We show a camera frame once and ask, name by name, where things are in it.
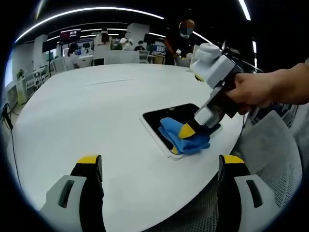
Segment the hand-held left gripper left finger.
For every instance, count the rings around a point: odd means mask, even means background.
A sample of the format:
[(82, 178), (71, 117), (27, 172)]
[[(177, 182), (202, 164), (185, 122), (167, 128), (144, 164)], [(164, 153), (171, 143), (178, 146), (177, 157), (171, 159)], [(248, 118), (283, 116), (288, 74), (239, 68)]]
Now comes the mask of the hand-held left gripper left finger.
[(58, 232), (104, 232), (103, 197), (102, 157), (85, 156), (48, 190), (40, 213)]

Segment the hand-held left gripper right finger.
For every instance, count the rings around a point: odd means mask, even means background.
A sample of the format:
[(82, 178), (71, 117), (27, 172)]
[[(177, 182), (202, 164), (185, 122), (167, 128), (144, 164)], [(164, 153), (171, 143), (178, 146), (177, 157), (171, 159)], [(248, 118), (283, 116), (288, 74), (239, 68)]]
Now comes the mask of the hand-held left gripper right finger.
[(279, 212), (274, 191), (244, 160), (219, 156), (217, 232), (263, 232)]

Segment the person's right hand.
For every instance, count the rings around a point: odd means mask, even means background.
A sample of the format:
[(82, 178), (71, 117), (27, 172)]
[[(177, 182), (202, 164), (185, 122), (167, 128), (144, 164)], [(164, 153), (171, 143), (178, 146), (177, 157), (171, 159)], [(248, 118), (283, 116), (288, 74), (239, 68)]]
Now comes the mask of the person's right hand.
[(226, 94), (239, 104), (238, 113), (244, 115), (252, 108), (269, 106), (275, 84), (276, 78), (268, 73), (238, 73), (235, 88)]

